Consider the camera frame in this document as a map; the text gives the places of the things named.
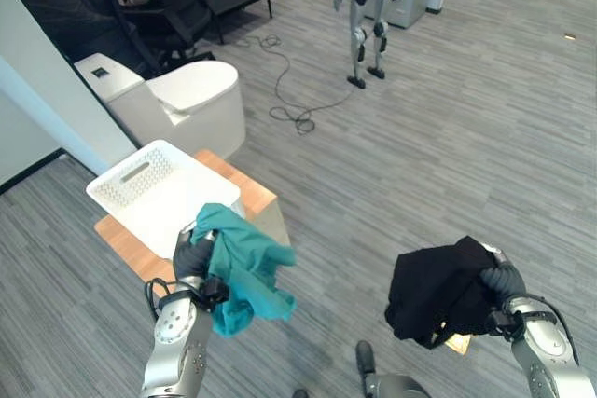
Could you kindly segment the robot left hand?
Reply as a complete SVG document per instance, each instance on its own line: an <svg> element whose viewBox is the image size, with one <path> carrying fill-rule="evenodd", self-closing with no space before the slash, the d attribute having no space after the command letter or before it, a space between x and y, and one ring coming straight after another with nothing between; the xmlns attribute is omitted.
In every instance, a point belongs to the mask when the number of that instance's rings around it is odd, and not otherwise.
<svg viewBox="0 0 597 398"><path fill-rule="evenodd" d="M177 280L197 277L205 280L215 246L217 232L210 230L195 242L192 241L194 230L183 229L179 232L173 255L174 276Z"/></svg>

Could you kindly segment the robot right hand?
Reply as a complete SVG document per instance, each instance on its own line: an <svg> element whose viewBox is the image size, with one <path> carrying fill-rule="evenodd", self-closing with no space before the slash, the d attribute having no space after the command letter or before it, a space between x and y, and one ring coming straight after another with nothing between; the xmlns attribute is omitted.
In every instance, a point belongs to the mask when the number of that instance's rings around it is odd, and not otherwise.
<svg viewBox="0 0 597 398"><path fill-rule="evenodd" d="M513 296L526 295L524 279L505 252L485 242L481 243L481 247L493 260L493 265L483 269L479 278L495 294L496 302L503 304Z"/></svg>

